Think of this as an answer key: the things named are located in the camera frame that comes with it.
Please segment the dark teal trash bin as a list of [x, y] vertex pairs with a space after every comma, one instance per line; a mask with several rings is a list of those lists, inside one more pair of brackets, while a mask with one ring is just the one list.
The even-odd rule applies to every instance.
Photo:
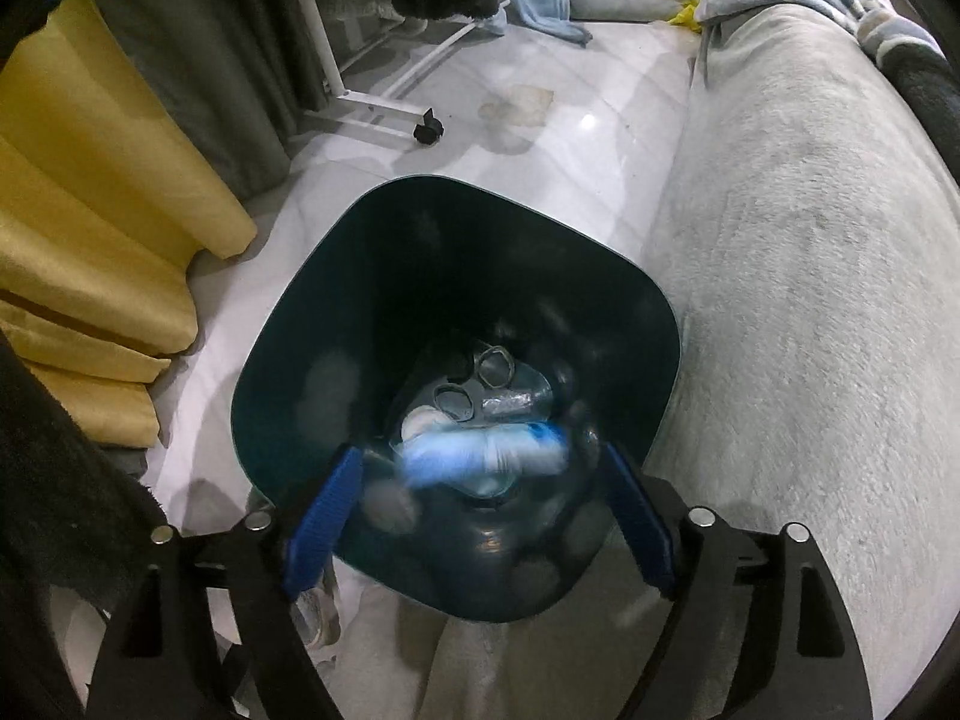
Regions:
[[[679, 369], [658, 285], [578, 231], [438, 176], [364, 193], [275, 305], [231, 403], [236, 455], [284, 511], [343, 457], [363, 494], [337, 556], [423, 605], [511, 622], [573, 589], [610, 530], [646, 582], [677, 583], [669, 507], [641, 483]], [[418, 427], [543, 421], [558, 475], [506, 473], [404, 491]]]

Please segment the yellow curtain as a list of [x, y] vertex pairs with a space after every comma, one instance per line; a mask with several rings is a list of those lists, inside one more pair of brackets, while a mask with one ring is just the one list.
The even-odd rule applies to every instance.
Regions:
[[148, 449], [148, 388], [194, 343], [187, 268], [257, 228], [128, 60], [64, 0], [2, 71], [2, 332], [96, 444]]

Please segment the dark grey fleece blanket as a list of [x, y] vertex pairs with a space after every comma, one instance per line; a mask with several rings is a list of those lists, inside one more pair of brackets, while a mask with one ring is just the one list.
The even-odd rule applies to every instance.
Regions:
[[926, 44], [901, 43], [880, 57], [878, 68], [905, 99], [958, 181], [960, 93], [958, 76], [949, 62]]

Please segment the bed with grey sheet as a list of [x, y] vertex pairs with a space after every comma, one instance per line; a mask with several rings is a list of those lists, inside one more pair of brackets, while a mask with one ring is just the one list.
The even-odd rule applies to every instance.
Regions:
[[856, 41], [778, 5], [658, 66], [688, 101], [609, 205], [539, 208], [638, 262], [682, 366], [654, 472], [741, 527], [811, 528], [892, 715], [958, 613], [958, 190]]

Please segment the blue tissue packet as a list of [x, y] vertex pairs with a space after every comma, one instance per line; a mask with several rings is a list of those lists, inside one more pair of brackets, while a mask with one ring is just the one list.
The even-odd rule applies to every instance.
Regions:
[[555, 476], [569, 454], [565, 431], [548, 422], [444, 427], [402, 442], [398, 474], [412, 488], [480, 476]]

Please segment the grey hanging garment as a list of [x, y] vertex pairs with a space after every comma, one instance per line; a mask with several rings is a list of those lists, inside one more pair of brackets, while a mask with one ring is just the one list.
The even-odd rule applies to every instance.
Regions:
[[164, 109], [238, 199], [285, 181], [327, 104], [298, 0], [94, 0]]

